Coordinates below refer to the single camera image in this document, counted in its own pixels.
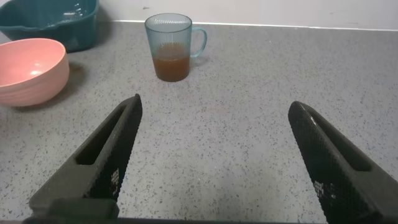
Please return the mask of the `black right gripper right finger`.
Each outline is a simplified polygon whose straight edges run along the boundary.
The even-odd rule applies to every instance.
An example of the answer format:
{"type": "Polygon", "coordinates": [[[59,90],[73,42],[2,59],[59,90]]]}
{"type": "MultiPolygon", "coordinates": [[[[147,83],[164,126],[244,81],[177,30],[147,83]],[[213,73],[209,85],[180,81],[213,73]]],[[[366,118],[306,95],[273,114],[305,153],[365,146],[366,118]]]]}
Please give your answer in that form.
{"type": "Polygon", "coordinates": [[[397,181],[309,105],[288,112],[328,223],[397,223],[397,181]]]}

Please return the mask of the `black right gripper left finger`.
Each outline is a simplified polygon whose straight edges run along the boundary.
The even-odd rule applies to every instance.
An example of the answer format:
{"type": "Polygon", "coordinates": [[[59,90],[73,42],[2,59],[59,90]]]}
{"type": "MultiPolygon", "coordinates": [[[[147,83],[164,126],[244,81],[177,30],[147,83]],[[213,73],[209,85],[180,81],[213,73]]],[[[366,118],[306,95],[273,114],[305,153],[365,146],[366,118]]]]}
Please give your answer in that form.
{"type": "Polygon", "coordinates": [[[44,213],[61,198],[117,201],[141,118],[140,95],[118,104],[30,198],[32,211],[44,213]]]}

